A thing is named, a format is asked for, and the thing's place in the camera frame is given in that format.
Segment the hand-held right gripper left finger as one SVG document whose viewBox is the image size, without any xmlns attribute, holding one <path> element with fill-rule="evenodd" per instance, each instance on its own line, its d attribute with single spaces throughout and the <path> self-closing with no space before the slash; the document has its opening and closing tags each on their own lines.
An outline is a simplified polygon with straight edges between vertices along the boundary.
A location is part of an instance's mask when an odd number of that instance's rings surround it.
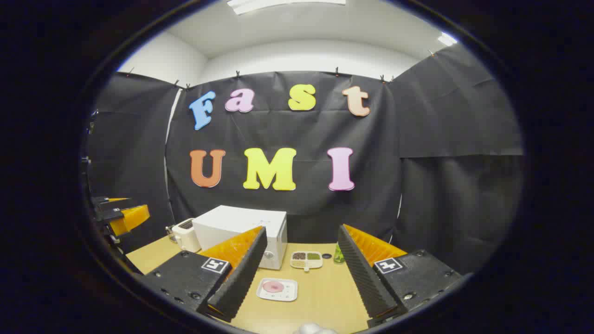
<svg viewBox="0 0 594 334">
<path fill-rule="evenodd" d="M 257 226 L 200 252 L 182 250 L 138 279 L 191 313 L 230 322 L 238 313 L 267 247 Z"/>
</svg>

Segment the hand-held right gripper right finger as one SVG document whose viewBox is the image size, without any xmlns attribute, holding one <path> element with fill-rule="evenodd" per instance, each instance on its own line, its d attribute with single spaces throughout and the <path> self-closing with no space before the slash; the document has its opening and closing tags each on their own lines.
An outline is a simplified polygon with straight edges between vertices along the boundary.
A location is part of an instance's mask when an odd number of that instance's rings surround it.
<svg viewBox="0 0 594 334">
<path fill-rule="evenodd" d="M 370 328 L 428 306 L 463 281 L 426 250 L 406 252 L 346 224 L 337 236 Z"/>
</svg>

